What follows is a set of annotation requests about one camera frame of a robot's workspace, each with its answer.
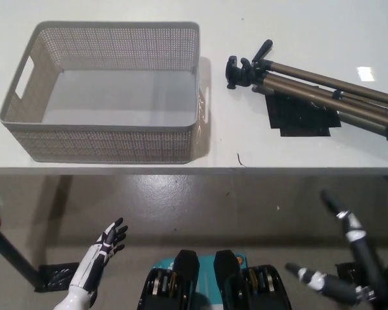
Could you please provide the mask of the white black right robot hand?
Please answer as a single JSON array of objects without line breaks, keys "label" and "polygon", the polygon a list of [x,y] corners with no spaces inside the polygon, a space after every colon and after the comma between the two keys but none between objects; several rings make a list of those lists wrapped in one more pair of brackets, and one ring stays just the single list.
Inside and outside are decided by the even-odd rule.
[{"label": "white black right robot hand", "polygon": [[320,197],[326,208],[341,222],[343,234],[355,262],[366,276],[367,284],[352,285],[337,276],[287,263],[285,269],[318,294],[345,305],[368,302],[373,309],[388,309],[388,276],[376,249],[356,215],[331,192],[323,189]]}]

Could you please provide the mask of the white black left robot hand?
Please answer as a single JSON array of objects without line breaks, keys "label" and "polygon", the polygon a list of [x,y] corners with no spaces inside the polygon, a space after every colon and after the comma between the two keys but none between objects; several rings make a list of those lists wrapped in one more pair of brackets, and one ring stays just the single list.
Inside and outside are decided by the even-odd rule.
[{"label": "white black left robot hand", "polygon": [[114,221],[88,248],[72,277],[69,288],[83,289],[88,295],[97,291],[109,260],[125,248],[123,241],[126,238],[128,226],[123,222],[123,218]]}]

